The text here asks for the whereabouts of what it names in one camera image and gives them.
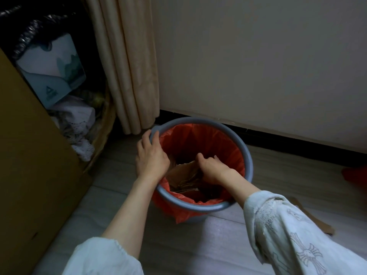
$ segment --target wooden floor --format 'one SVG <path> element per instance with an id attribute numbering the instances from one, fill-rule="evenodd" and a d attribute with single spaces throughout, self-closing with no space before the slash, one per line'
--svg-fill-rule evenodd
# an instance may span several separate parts
<path id="1" fill-rule="evenodd" d="M 96 162 L 90 188 L 64 225 L 34 274 L 61 274 L 74 248 L 100 236 L 135 180 L 138 136 L 113 138 Z M 366 195 L 341 176 L 342 166 L 249 146 L 253 183 L 263 190 L 293 196 L 336 229 L 333 240 L 367 259 Z M 256 259 L 238 204 L 198 224 L 176 225 L 149 208 L 140 254 L 145 274 L 274 274 Z"/>

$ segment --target white wall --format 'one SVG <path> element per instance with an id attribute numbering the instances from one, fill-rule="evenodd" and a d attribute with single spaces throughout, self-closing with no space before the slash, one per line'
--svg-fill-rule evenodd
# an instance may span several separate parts
<path id="1" fill-rule="evenodd" d="M 161 109 L 367 152 L 367 0 L 151 0 Z"/>

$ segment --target white sleeve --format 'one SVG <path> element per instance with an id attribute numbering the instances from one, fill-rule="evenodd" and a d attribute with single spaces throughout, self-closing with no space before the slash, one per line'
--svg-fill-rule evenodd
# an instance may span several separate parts
<path id="1" fill-rule="evenodd" d="M 256 192 L 243 211 L 256 257 L 276 274 L 366 274 L 367 261 L 332 241 L 282 195 Z"/>
<path id="2" fill-rule="evenodd" d="M 93 237 L 78 245 L 62 275 L 142 275 L 140 262 L 113 239 Z"/>

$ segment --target curtain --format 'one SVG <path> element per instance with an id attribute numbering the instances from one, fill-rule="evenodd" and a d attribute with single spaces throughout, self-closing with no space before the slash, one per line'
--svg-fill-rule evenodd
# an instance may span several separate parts
<path id="1" fill-rule="evenodd" d="M 86 1 L 123 132 L 139 134 L 159 116 L 150 0 Z"/>

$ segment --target hand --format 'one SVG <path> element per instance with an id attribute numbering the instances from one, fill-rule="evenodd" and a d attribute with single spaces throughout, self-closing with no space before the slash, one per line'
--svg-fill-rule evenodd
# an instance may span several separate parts
<path id="1" fill-rule="evenodd" d="M 204 173 L 204 180 L 211 184 L 222 184 L 223 173 L 230 171 L 227 165 L 223 164 L 215 155 L 205 159 L 201 153 L 196 156 L 196 161 L 199 163 L 200 169 Z"/>
<path id="2" fill-rule="evenodd" d="M 159 143 L 159 132 L 154 134 L 152 144 L 149 141 L 150 133 L 151 130 L 146 131 L 137 144 L 136 174 L 157 184 L 166 174 L 170 160 Z"/>

